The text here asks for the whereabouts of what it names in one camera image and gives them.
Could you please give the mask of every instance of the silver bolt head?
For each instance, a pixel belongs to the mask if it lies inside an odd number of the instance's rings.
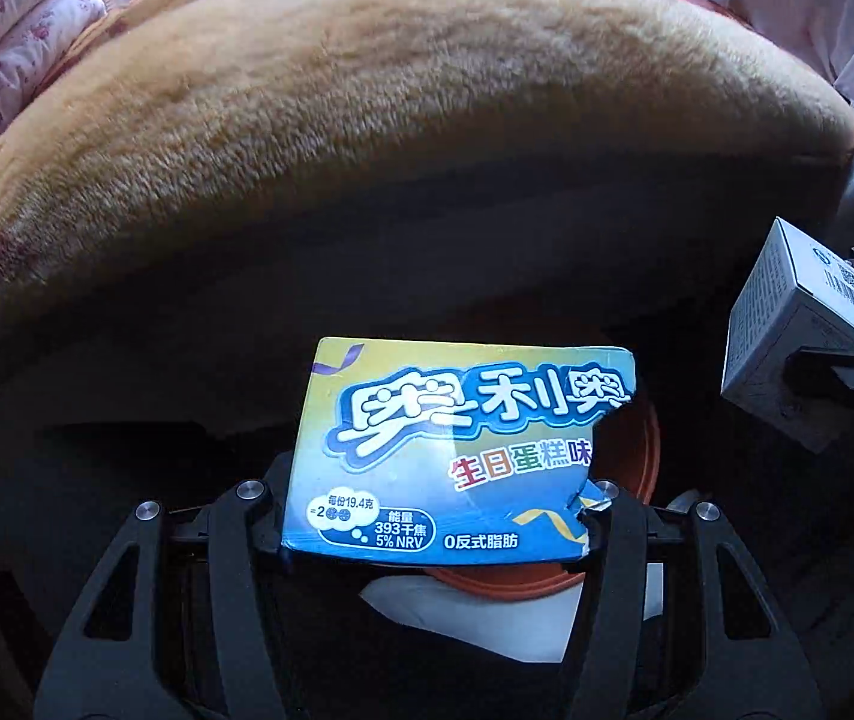
[[[609,479],[601,479],[595,484],[597,485],[598,490],[601,490],[601,493],[606,495],[608,498],[616,498],[620,495],[620,488]]]
[[[252,501],[264,494],[264,483],[258,479],[248,479],[237,485],[237,497],[245,501]]]
[[[714,522],[721,518],[721,509],[709,501],[700,501],[697,504],[697,516],[704,522]]]
[[[157,514],[160,514],[160,503],[157,501],[144,501],[134,512],[137,519],[144,522],[154,519]]]

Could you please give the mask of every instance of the white box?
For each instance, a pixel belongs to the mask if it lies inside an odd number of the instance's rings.
[[[778,218],[730,311],[721,395],[820,452],[849,413],[784,384],[787,357],[801,346],[854,352],[854,269]]]

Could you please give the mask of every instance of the barcode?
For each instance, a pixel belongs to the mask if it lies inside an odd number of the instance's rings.
[[[834,288],[834,291],[843,295],[854,305],[854,290],[844,284],[843,281],[834,276],[830,271],[824,271],[823,274],[827,277],[827,284]]]
[[[848,271],[846,268],[841,268],[841,276],[843,276],[843,280],[846,281],[847,284],[854,288],[854,274],[851,271]]]

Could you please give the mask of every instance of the beige plush blanket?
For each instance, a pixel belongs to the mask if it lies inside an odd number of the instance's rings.
[[[698,0],[142,0],[45,86],[0,137],[0,338],[202,242],[450,170],[611,153],[837,177],[854,151],[828,83]]]

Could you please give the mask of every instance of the purple ribbon graphic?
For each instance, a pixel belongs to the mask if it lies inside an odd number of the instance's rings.
[[[344,362],[341,362],[339,367],[333,367],[333,365],[325,365],[323,362],[315,362],[311,367],[311,371],[314,373],[320,373],[321,376],[333,376],[335,373],[339,373],[346,367],[351,367],[354,362],[357,362],[357,358],[361,356],[361,351],[363,350],[363,343],[355,343],[354,346],[347,349],[347,354],[344,355]]]

